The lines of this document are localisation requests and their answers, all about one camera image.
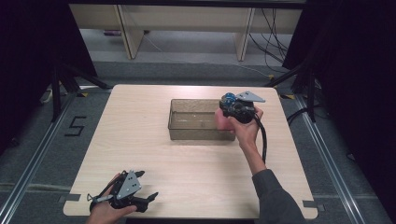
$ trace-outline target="hand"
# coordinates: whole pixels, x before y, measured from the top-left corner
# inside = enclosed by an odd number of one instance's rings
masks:
[[[113,187],[110,187],[103,196],[107,196]],[[137,210],[137,207],[127,206],[121,209],[113,208],[109,202],[102,202],[97,204],[91,211],[88,217],[87,224],[113,224],[116,223],[121,217],[128,215]]]
[[[259,119],[261,119],[263,114],[262,110],[256,106],[254,106],[254,110]],[[233,125],[233,132],[238,138],[239,146],[244,151],[256,147],[257,132],[260,129],[260,127],[257,125],[256,120],[253,119],[247,124],[240,123],[236,118],[233,117],[228,117],[228,120]]]

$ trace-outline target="wooden table top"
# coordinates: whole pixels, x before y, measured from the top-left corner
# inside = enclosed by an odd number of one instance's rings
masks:
[[[234,141],[170,140],[168,120],[172,99],[220,99],[226,92],[251,91],[265,99],[255,103],[264,111],[267,133],[266,164],[290,193],[305,218],[315,218],[316,208],[276,90],[252,87],[118,85],[114,87],[78,171],[66,202],[68,216],[88,216],[86,196],[99,194],[123,170],[145,171],[146,198],[159,192],[146,213],[129,217],[157,218],[257,218],[257,198],[245,156]],[[262,138],[258,134],[258,148]]]

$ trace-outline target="gray carpet floor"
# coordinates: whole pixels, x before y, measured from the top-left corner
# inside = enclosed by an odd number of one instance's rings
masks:
[[[257,87],[269,81],[263,74],[273,74],[275,77],[281,75],[265,66],[249,66],[262,74],[234,65],[215,64],[95,63],[95,67],[99,78],[110,85],[122,83]],[[292,81],[293,78],[279,84],[276,87],[278,93],[290,94]],[[78,79],[78,83],[91,85],[83,79]],[[64,204],[59,201],[73,185],[108,97],[108,92],[91,92],[86,97],[76,97],[73,100],[10,223],[84,223],[85,217],[65,216]],[[286,117],[298,110],[295,100],[280,99],[280,102]],[[51,102],[38,106],[18,136],[20,144],[8,148],[0,157],[1,202],[7,198],[35,153],[50,126],[51,113]],[[75,125],[84,126],[83,132],[80,136],[66,136],[78,131],[69,128],[75,116],[86,117],[75,122]],[[346,157],[347,147],[323,108],[316,109],[316,118],[322,137],[367,222],[391,223],[359,166]],[[325,208],[319,211],[316,219],[308,220],[308,223],[350,223],[346,209],[301,116],[290,125],[290,130],[314,199]],[[134,223],[164,223],[164,220],[134,220]]]

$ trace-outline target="transparent brown container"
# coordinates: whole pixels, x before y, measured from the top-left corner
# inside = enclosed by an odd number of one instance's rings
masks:
[[[219,100],[173,99],[168,123],[171,139],[233,141],[234,134],[216,128],[218,108]]]

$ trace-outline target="gray sleeve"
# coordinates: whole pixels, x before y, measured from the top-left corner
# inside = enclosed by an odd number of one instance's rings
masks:
[[[306,223],[299,206],[282,189],[271,170],[260,171],[252,179],[260,200],[260,219],[257,223]]]

